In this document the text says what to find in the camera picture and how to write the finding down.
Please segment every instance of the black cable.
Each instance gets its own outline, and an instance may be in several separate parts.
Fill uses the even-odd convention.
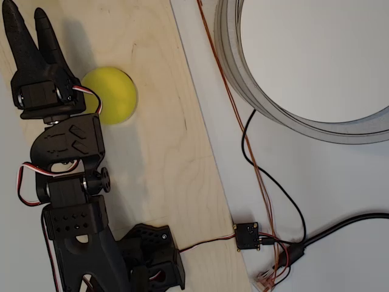
[[[367,213],[367,214],[353,216],[351,218],[348,218],[346,220],[343,220],[335,224],[334,226],[331,226],[330,228],[327,228],[326,230],[312,236],[311,238],[308,238],[307,240],[304,241],[304,247],[306,248],[307,246],[317,242],[320,239],[323,239],[324,237],[334,233],[335,231],[338,231],[339,229],[347,225],[353,224],[358,221],[368,220],[368,219],[389,219],[389,213]]]
[[[251,113],[249,119],[247,120],[247,123],[246,123],[246,126],[244,127],[244,131],[243,131],[243,135],[242,135],[242,141],[241,141],[241,146],[242,146],[242,153],[243,153],[243,156],[244,158],[247,160],[247,162],[249,164],[251,164],[252,166],[254,166],[254,163],[247,157],[246,155],[246,150],[244,149],[244,140],[246,138],[246,133],[247,133],[247,129],[249,128],[249,125],[250,125],[250,122],[255,114],[256,110],[253,110],[253,112]],[[301,218],[301,223],[303,225],[303,238],[301,239],[300,242],[287,242],[287,241],[284,241],[284,240],[279,240],[279,242],[282,242],[282,243],[286,243],[286,244],[289,244],[289,245],[292,245],[292,244],[295,244],[295,243],[303,243],[306,239],[306,224],[305,224],[305,219],[304,219],[304,215],[303,213],[301,212],[300,208],[298,207],[298,205],[296,204],[296,202],[292,199],[292,197],[285,191],[285,189],[281,186],[281,184],[275,180],[275,178],[273,178],[273,176],[271,176],[267,171],[265,171],[265,169],[257,166],[258,169],[263,172],[268,178],[270,178],[273,183],[275,183],[279,188],[280,190],[285,194],[285,196],[289,199],[289,201],[293,204],[293,206],[296,208],[300,218]]]
[[[286,273],[286,276],[283,277],[279,282],[277,282],[274,287],[276,287],[277,285],[279,285],[280,283],[284,282],[286,280],[286,278],[291,274],[291,267],[289,267],[289,270],[287,271]]]

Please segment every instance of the plywood board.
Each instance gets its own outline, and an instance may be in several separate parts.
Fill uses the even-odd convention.
[[[130,75],[137,86],[139,105],[135,115],[124,124],[103,127],[105,164],[112,179],[106,204],[114,235],[120,238],[141,222],[169,224],[178,247],[184,248],[232,233],[170,2],[16,3],[35,40],[34,9],[46,11],[77,77],[100,66],[115,66]],[[16,67],[2,29],[0,68],[9,87]],[[41,121],[21,121],[21,126],[28,144],[43,130]],[[184,266],[186,291],[250,290],[233,240],[188,252]]]

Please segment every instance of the mounting hole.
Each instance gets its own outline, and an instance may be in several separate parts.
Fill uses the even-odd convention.
[[[77,241],[80,243],[88,243],[89,242],[89,237],[87,234],[76,236],[75,239],[77,239]]]

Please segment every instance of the yellow ball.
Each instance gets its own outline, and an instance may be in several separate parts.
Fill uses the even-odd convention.
[[[114,67],[97,68],[84,76],[81,84],[91,88],[101,98],[103,110],[100,121],[114,125],[127,120],[137,106],[137,91],[133,81],[123,71]],[[84,94],[86,113],[94,113],[98,101],[95,96]]]

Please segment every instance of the gray tape roll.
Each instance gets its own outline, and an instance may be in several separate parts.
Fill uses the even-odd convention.
[[[389,107],[363,119],[322,123],[298,117],[274,103],[252,77],[240,39],[243,1],[219,0],[215,16],[215,46],[234,90],[257,111],[301,134],[339,144],[369,144],[389,140]]]

